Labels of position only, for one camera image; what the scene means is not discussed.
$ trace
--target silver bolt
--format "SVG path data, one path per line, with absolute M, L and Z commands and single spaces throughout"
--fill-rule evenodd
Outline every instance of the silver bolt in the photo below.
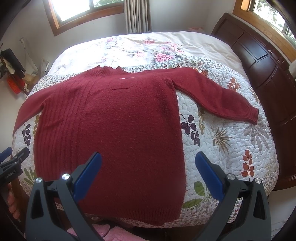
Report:
M 232 173 L 229 173 L 229 174 L 227 174 L 227 179 L 234 180 L 235 179 L 235 175 L 233 175 Z
M 68 180 L 69 178 L 70 178 L 70 174 L 68 174 L 68 173 L 65 173 L 62 175 L 63 180 Z
M 255 182 L 258 183 L 258 184 L 261 184 L 262 181 L 261 181 L 260 178 L 257 178 L 257 177 L 256 177 L 256 178 L 255 178 Z
M 38 178 L 36 178 L 36 183 L 40 183 L 40 182 L 42 182 L 42 178 L 40 178 L 40 177 L 38 177 Z

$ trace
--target sweater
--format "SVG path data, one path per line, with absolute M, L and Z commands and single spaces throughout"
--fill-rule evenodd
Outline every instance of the sweater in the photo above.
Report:
M 98 66 L 27 98 L 14 132 L 42 110 L 38 176 L 58 179 L 97 151 L 102 167 L 79 202 L 82 211 L 163 225 L 179 218 L 186 185 L 176 90 L 216 116 L 257 123 L 258 109 L 195 69 Z

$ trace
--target sweater collar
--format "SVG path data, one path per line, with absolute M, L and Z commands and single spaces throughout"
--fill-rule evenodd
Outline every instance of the sweater collar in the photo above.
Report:
M 112 67 L 104 66 L 101 68 L 100 66 L 95 67 L 94 73 L 97 75 L 115 75 L 115 74 L 129 74 L 128 72 L 125 72 L 121 67 L 117 67 L 116 69 L 113 69 Z

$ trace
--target dark wooden headboard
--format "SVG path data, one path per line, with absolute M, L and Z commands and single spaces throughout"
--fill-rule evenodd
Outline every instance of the dark wooden headboard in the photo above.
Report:
M 263 106 L 280 165 L 275 190 L 296 186 L 296 83 L 289 64 L 270 42 L 228 13 L 212 36 L 238 55 Z

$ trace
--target sweater sleeve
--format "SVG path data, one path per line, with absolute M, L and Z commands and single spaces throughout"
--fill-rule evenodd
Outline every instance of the sweater sleeve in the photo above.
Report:
M 229 120 L 257 124 L 259 110 L 239 93 L 226 89 L 192 68 L 170 73 L 175 89 L 190 96 L 208 112 Z
M 50 92 L 51 90 L 49 87 L 34 93 L 25 100 L 17 114 L 12 136 L 26 121 L 42 111 L 46 99 L 50 96 Z

